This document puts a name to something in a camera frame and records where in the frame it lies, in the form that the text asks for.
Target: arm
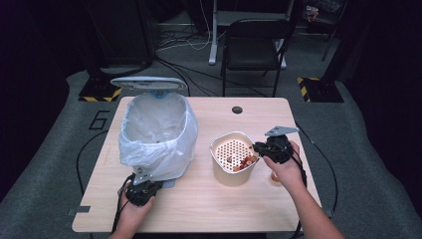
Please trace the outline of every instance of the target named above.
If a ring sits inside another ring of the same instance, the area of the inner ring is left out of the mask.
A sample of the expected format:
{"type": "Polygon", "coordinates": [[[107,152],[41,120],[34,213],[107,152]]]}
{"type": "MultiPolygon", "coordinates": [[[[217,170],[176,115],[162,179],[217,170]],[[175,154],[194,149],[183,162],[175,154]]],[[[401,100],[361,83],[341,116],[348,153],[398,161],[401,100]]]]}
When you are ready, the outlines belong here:
{"type": "MultiPolygon", "coordinates": [[[[294,158],[300,160],[298,145],[292,141],[291,144],[295,150],[294,158]]],[[[344,238],[304,186],[301,172],[292,159],[283,164],[274,163],[267,156],[263,159],[292,196],[307,238],[344,238]]]]}
{"type": "Polygon", "coordinates": [[[149,201],[143,206],[136,206],[127,200],[125,193],[121,194],[120,208],[123,208],[120,212],[120,218],[117,222],[117,228],[108,237],[108,239],[126,239],[132,238],[136,231],[142,224],[143,219],[152,208],[155,197],[149,198],[149,201]]]}

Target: plastic bag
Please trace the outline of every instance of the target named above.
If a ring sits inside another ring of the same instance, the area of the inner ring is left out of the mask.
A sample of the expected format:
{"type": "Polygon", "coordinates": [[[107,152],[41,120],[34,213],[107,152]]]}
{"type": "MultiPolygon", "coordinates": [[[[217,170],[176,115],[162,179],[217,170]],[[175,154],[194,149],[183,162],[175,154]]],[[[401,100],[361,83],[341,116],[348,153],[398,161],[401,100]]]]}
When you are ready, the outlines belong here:
{"type": "Polygon", "coordinates": [[[142,168],[155,181],[180,177],[193,159],[197,136],[196,116],[183,96],[137,96],[121,124],[120,163],[142,168]]]}

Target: basket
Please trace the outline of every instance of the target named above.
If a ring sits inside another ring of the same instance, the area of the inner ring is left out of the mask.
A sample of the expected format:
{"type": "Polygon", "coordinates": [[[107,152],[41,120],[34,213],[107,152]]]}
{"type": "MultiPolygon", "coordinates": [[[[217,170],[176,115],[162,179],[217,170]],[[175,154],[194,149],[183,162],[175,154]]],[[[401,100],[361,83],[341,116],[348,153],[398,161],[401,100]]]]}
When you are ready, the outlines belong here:
{"type": "Polygon", "coordinates": [[[242,132],[233,131],[210,145],[216,179],[226,186],[239,186],[248,181],[259,159],[252,141],[242,132]]]}

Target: open lid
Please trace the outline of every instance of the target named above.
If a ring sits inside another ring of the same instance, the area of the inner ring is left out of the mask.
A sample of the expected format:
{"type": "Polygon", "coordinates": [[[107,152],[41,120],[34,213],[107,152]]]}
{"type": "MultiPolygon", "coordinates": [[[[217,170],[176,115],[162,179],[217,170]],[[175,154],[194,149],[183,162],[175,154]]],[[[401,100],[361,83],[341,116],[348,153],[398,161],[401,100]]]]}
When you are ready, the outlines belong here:
{"type": "Polygon", "coordinates": [[[171,92],[187,88],[186,83],[179,79],[162,77],[122,77],[112,79],[111,83],[117,87],[138,89],[144,92],[171,92]]]}

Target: table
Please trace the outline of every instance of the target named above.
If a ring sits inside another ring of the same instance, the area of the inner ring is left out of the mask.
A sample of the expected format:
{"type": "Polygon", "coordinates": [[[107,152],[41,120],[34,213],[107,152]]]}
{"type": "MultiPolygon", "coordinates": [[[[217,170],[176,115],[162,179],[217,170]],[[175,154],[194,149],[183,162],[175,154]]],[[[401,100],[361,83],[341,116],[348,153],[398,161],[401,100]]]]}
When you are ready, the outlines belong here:
{"type": "MultiPolygon", "coordinates": [[[[117,205],[117,190],[132,173],[118,159],[118,135],[127,104],[121,99],[105,143],[77,213],[76,232],[110,232],[117,205]]],[[[257,162],[250,179],[238,187],[224,186],[213,174],[211,142],[230,131],[242,131],[252,141],[265,141],[264,133],[275,125],[294,127],[285,99],[281,98],[187,98],[199,125],[194,159],[173,188],[158,191],[154,207],[139,232],[277,232],[295,231],[298,214],[286,189],[270,178],[264,160],[257,162]],[[232,113],[241,107],[241,114],[232,113]]],[[[301,148],[297,132],[289,133],[301,148]]],[[[320,205],[305,152],[301,159],[308,175],[308,189],[320,205]]]]}
{"type": "MultiPolygon", "coordinates": [[[[233,22],[241,19],[247,18],[270,18],[270,19],[281,19],[289,18],[292,12],[293,3],[295,0],[289,0],[289,7],[286,14],[282,13],[257,13],[257,12],[230,12],[230,11],[218,11],[217,9],[217,0],[214,0],[213,6],[213,17],[212,17],[212,42],[211,42],[211,51],[210,57],[208,60],[209,65],[215,65],[217,59],[217,26],[230,26],[233,22]]],[[[283,39],[280,40],[276,47],[281,47],[283,45],[283,39]]],[[[286,60],[282,58],[282,69],[286,68],[286,60]]]]}

